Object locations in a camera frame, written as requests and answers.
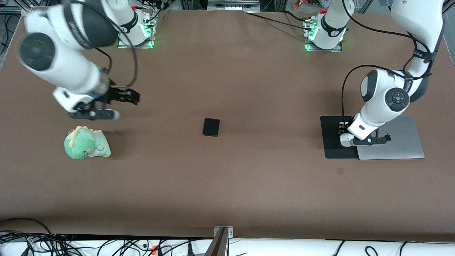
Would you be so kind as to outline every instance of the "black mat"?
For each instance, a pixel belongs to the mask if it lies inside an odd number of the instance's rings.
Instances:
[[[343,117],[321,117],[322,138],[325,157],[329,159],[358,158],[355,147],[343,147],[338,135],[339,123]]]

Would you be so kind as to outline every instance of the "silver laptop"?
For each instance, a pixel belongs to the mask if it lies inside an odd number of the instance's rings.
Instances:
[[[360,160],[373,159],[418,159],[424,158],[419,133],[412,116],[399,116],[379,127],[379,136],[390,135],[391,140],[383,145],[360,146]]]

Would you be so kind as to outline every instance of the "brown tabletop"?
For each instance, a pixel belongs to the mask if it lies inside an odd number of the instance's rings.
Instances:
[[[402,32],[387,15],[357,18]],[[340,115],[346,73],[400,69],[413,50],[407,38],[349,27],[342,53],[305,52],[299,29],[242,11],[170,11],[155,48],[137,50],[141,102],[114,102],[116,122],[70,119],[55,87],[10,50],[0,71],[0,217],[37,218],[56,233],[210,236],[232,225],[243,237],[455,240],[455,69],[445,44],[428,92],[405,112],[425,159],[324,157],[319,117]],[[106,51],[111,78],[128,83],[130,51]],[[349,115],[363,105],[369,70],[348,80]],[[204,118],[221,119],[219,137],[202,135]],[[77,125],[105,130],[112,156],[69,158],[63,141]]]

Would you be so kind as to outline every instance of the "green dinosaur plush toy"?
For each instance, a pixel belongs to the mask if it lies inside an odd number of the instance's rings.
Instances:
[[[72,159],[111,155],[106,136],[101,130],[94,131],[87,126],[78,126],[65,138],[65,151]]]

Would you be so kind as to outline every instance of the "black rectangular object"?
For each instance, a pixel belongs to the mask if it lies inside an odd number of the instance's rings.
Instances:
[[[325,157],[329,159],[358,158],[356,147],[343,147],[338,134],[339,123],[343,117],[321,117],[322,139],[324,141]]]
[[[206,118],[204,120],[204,129],[202,133],[205,136],[217,137],[220,130],[220,119]]]

